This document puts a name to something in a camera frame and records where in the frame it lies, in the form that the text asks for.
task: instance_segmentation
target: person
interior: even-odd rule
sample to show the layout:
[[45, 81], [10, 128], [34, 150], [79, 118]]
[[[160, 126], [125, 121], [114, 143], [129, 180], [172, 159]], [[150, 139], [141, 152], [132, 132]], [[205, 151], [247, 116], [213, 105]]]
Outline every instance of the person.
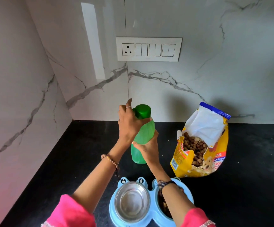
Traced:
[[140, 128], [151, 118], [137, 119], [131, 108], [132, 99], [126, 105], [119, 106], [119, 139], [107, 155], [102, 155], [101, 162], [71, 195], [62, 195], [59, 204], [42, 227], [95, 227], [93, 212], [111, 180], [124, 152], [131, 143], [141, 151], [151, 172], [164, 187], [162, 195], [169, 208], [176, 226], [214, 227], [203, 210], [196, 208], [180, 188], [171, 181], [159, 162], [158, 132], [145, 145], [134, 142]]

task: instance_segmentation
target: blue label stripe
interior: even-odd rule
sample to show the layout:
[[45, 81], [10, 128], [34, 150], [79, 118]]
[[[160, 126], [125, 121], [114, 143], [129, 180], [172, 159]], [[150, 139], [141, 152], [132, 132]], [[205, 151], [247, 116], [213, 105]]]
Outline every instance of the blue label stripe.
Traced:
[[217, 109], [217, 108], [215, 108], [215, 107], [213, 107], [213, 106], [211, 106], [211, 105], [209, 105], [205, 102], [201, 102], [199, 105], [203, 106], [203, 107], [205, 107], [205, 108], [207, 108], [207, 109], [209, 109], [209, 110], [211, 110], [215, 113], [217, 113], [218, 115], [221, 115], [221, 116], [225, 117], [226, 119], [231, 118], [231, 116], [229, 114], [226, 114], [225, 112], [223, 112], [223, 111], [221, 111], [221, 110], [219, 110], [219, 109]]
[[220, 158], [216, 158], [216, 159], [214, 159], [214, 162], [224, 160], [225, 158], [226, 158], [225, 156], [224, 157], [220, 157]]

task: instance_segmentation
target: bottle cap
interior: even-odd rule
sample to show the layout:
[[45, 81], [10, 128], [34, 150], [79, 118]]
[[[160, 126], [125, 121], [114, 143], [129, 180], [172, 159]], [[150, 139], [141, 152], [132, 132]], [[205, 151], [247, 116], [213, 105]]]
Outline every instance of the bottle cap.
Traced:
[[139, 104], [134, 108], [135, 116], [139, 119], [145, 119], [151, 117], [151, 108], [146, 104]]

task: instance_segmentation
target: sleeve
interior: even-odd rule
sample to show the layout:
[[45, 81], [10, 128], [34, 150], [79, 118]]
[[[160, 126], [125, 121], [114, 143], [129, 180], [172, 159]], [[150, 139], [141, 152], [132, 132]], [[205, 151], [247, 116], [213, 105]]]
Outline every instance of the sleeve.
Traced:
[[43, 227], [96, 227], [94, 215], [89, 214], [71, 196], [65, 194]]
[[209, 220], [200, 208], [193, 208], [184, 217], [181, 227], [215, 227], [215, 223]]

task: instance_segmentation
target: pet food package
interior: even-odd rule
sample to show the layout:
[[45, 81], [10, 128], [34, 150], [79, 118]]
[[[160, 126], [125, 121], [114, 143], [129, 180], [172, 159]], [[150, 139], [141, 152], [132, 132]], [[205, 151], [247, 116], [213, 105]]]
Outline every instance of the pet food package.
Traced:
[[177, 131], [177, 147], [171, 167], [177, 177], [201, 177], [215, 172], [226, 158], [230, 115], [201, 102]]

